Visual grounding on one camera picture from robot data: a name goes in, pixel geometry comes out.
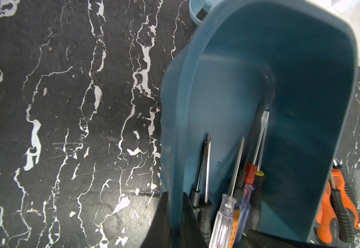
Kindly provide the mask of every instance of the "black handle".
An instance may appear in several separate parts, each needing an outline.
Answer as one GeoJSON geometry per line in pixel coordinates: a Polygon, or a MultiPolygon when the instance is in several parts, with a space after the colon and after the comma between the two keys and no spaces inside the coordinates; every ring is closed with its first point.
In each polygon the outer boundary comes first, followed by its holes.
{"type": "Polygon", "coordinates": [[[352,224],[349,219],[349,215],[345,210],[342,203],[341,190],[331,189],[330,196],[331,205],[338,219],[339,224],[339,238],[345,243],[353,243],[352,224]]]}
{"type": "Polygon", "coordinates": [[[205,240],[206,244],[209,245],[210,236],[211,236],[211,225],[210,225],[210,216],[212,214],[212,202],[208,201],[205,203],[203,199],[199,202],[200,213],[199,213],[199,223],[201,225],[202,237],[205,240]]]}
{"type": "Polygon", "coordinates": [[[352,201],[352,203],[356,205],[355,195],[353,194],[352,188],[347,181],[345,181],[345,192],[348,195],[349,199],[352,201]]]}
{"type": "Polygon", "coordinates": [[[235,207],[239,207],[241,197],[243,195],[243,184],[245,182],[246,171],[239,169],[236,177],[235,188],[233,190],[232,197],[236,199],[235,207]]]}
{"type": "MultiPolygon", "coordinates": [[[[208,248],[208,246],[205,243],[205,240],[202,237],[201,228],[198,224],[197,218],[195,218],[194,213],[192,211],[191,202],[188,199],[188,196],[186,193],[183,193],[183,216],[182,216],[182,223],[180,226],[180,235],[176,231],[175,228],[171,229],[169,225],[169,219],[167,220],[167,225],[169,226],[170,230],[170,237],[173,239],[176,239],[180,236],[180,247],[198,247],[198,248],[208,248]]],[[[155,232],[156,237],[161,237],[162,232],[155,232]]],[[[163,246],[156,246],[153,242],[157,242],[159,239],[152,240],[151,243],[149,243],[149,246],[143,246],[142,248],[150,248],[150,247],[160,247],[160,248],[168,248],[169,243],[165,247],[163,246]]]]}
{"type": "Polygon", "coordinates": [[[261,226],[261,201],[262,201],[262,185],[264,183],[265,176],[255,176],[254,178],[254,187],[255,190],[250,199],[250,211],[249,216],[247,217],[247,222],[243,233],[246,233],[248,230],[259,231],[261,226]]]}

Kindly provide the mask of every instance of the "black screwdriver handle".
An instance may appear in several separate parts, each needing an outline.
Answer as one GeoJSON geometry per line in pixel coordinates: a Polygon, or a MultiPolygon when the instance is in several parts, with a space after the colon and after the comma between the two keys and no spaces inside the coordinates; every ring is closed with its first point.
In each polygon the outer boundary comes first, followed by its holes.
{"type": "Polygon", "coordinates": [[[201,232],[203,239],[206,244],[209,245],[210,236],[211,236],[211,225],[210,225],[210,216],[212,215],[212,202],[208,201],[205,203],[203,199],[199,202],[200,214],[199,214],[199,223],[201,225],[201,232]]]}
{"type": "Polygon", "coordinates": [[[232,197],[236,199],[235,208],[239,207],[241,197],[243,195],[243,184],[245,183],[246,171],[239,169],[238,176],[236,177],[235,188],[232,197]]]}
{"type": "Polygon", "coordinates": [[[330,201],[338,219],[339,238],[345,243],[352,244],[354,242],[352,224],[349,219],[349,215],[345,210],[344,204],[342,203],[341,190],[332,188],[330,201]]]}

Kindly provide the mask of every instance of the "plastic bin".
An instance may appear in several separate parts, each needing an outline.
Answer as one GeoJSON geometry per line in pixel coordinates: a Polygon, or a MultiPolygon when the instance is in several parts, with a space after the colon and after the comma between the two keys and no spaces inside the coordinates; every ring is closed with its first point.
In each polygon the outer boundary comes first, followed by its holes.
{"type": "Polygon", "coordinates": [[[350,27],[304,1],[226,0],[209,13],[162,82],[161,192],[169,193],[172,233],[206,133],[215,211],[263,101],[270,123],[261,231],[306,241],[353,96],[356,58],[350,27]]]}

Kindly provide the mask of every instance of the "screwdriver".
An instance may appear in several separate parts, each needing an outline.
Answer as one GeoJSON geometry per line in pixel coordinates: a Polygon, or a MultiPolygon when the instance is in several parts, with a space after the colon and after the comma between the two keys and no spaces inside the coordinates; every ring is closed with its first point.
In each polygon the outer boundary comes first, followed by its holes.
{"type": "Polygon", "coordinates": [[[232,195],[234,192],[239,165],[241,163],[244,143],[245,138],[242,136],[241,146],[239,148],[238,157],[233,169],[228,194],[222,195],[221,205],[216,215],[216,221],[214,222],[212,239],[210,240],[209,248],[227,248],[229,247],[230,238],[233,236],[231,242],[232,247],[233,241],[235,240],[237,222],[239,222],[239,211],[234,213],[236,199],[232,197],[232,195]]]}
{"type": "Polygon", "coordinates": [[[353,227],[359,229],[359,215],[345,191],[345,179],[341,171],[333,169],[331,180],[331,202],[339,223],[339,238],[345,243],[353,243],[353,227]]]}
{"type": "Polygon", "coordinates": [[[254,147],[255,145],[254,141],[258,138],[259,124],[261,121],[262,114],[264,112],[263,105],[264,105],[263,102],[260,102],[257,108],[256,115],[252,125],[252,132],[250,133],[249,136],[247,153],[245,154],[242,167],[239,168],[238,175],[236,177],[235,189],[232,195],[232,197],[236,199],[235,208],[239,207],[241,203],[241,198],[243,195],[243,185],[245,184],[245,178],[246,178],[247,162],[252,152],[252,147],[254,147]]]}
{"type": "MultiPolygon", "coordinates": [[[[238,226],[238,231],[237,231],[237,235],[236,235],[236,239],[235,242],[238,243],[241,238],[242,238],[242,233],[246,227],[246,222],[247,222],[247,218],[249,215],[249,211],[250,211],[250,197],[252,194],[252,191],[254,190],[253,187],[253,182],[254,182],[254,177],[257,171],[257,166],[255,165],[256,160],[257,160],[257,156],[258,156],[258,152],[259,152],[259,147],[261,143],[265,142],[265,130],[267,129],[267,124],[268,124],[268,119],[269,119],[269,111],[264,111],[262,113],[262,117],[261,117],[261,127],[260,127],[260,134],[258,136],[257,139],[257,144],[256,144],[256,148],[254,151],[254,157],[253,157],[253,161],[252,163],[247,163],[247,167],[246,167],[246,177],[245,177],[245,181],[243,184],[243,195],[241,198],[241,202],[240,202],[240,209],[241,209],[241,215],[240,215],[240,221],[239,221],[239,226],[238,226]]],[[[249,152],[250,153],[252,149],[252,145],[249,147],[249,152]]]]}
{"type": "MultiPolygon", "coordinates": [[[[239,170],[239,165],[241,164],[242,151],[243,151],[244,144],[245,144],[245,138],[242,135],[241,146],[239,147],[239,153],[238,153],[238,157],[235,162],[235,167],[233,169],[231,184],[229,185],[228,195],[231,197],[232,197],[233,191],[235,189],[235,182],[236,182],[236,178],[237,178],[237,174],[238,174],[238,170],[239,170]]],[[[232,224],[231,236],[229,237],[228,248],[232,248],[233,243],[235,242],[236,232],[238,231],[240,213],[241,213],[240,209],[238,207],[235,207],[235,209],[233,211],[233,217],[232,217],[233,224],[232,224]]]]}
{"type": "Polygon", "coordinates": [[[197,178],[195,180],[194,188],[191,191],[191,205],[192,209],[194,211],[195,217],[198,219],[199,211],[201,210],[199,207],[199,198],[201,197],[201,191],[199,190],[199,183],[201,182],[201,176],[202,176],[202,167],[204,164],[205,156],[206,156],[206,141],[202,144],[202,151],[201,155],[199,157],[199,167],[198,167],[198,174],[197,178]]]}
{"type": "Polygon", "coordinates": [[[320,226],[317,228],[317,236],[323,243],[336,246],[339,234],[338,219],[331,206],[330,195],[331,187],[329,182],[327,182],[320,207],[321,214],[319,213],[317,218],[317,221],[320,221],[320,226]]]}
{"type": "Polygon", "coordinates": [[[267,136],[267,130],[268,130],[267,126],[268,126],[269,116],[270,116],[270,112],[268,110],[264,111],[263,116],[261,118],[260,136],[258,138],[256,150],[254,152],[254,157],[251,163],[252,165],[255,165],[258,156],[257,171],[254,176],[255,190],[250,198],[251,206],[250,206],[249,214],[247,216],[246,225],[243,229],[243,234],[245,234],[250,229],[255,231],[260,230],[261,217],[262,217],[262,212],[261,212],[262,185],[265,180],[264,172],[262,172],[260,168],[261,168],[262,156],[264,152],[265,139],[267,136]]]}
{"type": "Polygon", "coordinates": [[[203,199],[201,198],[199,201],[200,213],[199,213],[199,224],[201,227],[202,236],[206,242],[209,244],[210,241],[210,216],[212,214],[212,202],[209,201],[209,174],[210,174],[210,151],[212,147],[212,137],[210,133],[207,134],[206,140],[206,179],[205,179],[205,192],[203,199]]]}

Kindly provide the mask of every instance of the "orange and black handle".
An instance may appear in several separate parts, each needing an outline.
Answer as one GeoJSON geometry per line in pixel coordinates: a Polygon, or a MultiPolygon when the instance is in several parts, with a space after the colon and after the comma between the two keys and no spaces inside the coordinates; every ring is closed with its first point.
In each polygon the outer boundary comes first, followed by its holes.
{"type": "Polygon", "coordinates": [[[336,189],[332,189],[331,201],[339,221],[339,238],[346,243],[353,243],[354,229],[359,229],[358,211],[346,193],[341,171],[333,169],[332,176],[336,189]]]}
{"type": "Polygon", "coordinates": [[[317,221],[320,226],[317,228],[317,236],[325,244],[337,245],[339,229],[338,220],[330,202],[331,187],[327,182],[326,190],[321,203],[321,214],[318,214],[317,221]]]}

